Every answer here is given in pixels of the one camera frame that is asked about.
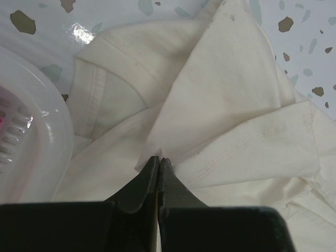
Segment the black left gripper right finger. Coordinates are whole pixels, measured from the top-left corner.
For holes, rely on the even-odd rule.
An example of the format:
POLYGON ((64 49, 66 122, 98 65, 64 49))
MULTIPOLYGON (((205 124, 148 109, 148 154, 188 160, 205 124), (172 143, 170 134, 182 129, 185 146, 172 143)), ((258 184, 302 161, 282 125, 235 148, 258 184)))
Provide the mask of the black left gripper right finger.
POLYGON ((174 174, 169 159, 159 173, 162 251, 292 251, 280 214, 269 207, 209 207, 174 174))

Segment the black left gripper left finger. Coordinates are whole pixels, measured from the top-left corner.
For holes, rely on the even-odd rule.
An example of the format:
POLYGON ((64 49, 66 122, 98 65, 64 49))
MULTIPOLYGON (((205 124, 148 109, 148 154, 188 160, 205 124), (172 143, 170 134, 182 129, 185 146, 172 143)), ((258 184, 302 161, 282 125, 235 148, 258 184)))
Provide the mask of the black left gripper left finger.
POLYGON ((1 205, 1 251, 155 251, 159 166, 104 201, 1 205))

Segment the cream white t-shirt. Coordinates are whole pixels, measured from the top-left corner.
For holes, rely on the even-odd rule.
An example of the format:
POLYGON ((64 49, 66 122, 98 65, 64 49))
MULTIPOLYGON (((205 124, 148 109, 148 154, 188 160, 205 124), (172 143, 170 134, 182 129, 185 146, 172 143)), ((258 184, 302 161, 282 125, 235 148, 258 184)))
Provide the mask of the cream white t-shirt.
POLYGON ((335 251, 335 121, 295 90, 244 1, 105 30, 75 60, 76 150, 55 200, 99 201, 157 155, 209 206, 269 206, 335 251))

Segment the white plastic laundry basket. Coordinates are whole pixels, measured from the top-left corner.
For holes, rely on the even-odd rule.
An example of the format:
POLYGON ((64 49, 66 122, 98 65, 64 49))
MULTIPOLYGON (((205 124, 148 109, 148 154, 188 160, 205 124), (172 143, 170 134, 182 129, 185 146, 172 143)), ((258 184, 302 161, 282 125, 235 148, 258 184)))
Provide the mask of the white plastic laundry basket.
POLYGON ((70 163, 73 127, 54 84, 33 64, 1 48, 1 203, 52 200, 70 163))

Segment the pink t-shirt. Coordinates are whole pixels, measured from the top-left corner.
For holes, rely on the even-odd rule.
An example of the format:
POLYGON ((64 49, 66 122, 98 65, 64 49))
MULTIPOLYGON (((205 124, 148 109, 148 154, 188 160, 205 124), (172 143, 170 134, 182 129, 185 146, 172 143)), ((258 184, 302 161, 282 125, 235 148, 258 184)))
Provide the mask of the pink t-shirt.
POLYGON ((3 127, 5 116, 6 116, 5 102, 3 99, 3 90, 1 89, 1 128, 3 127))

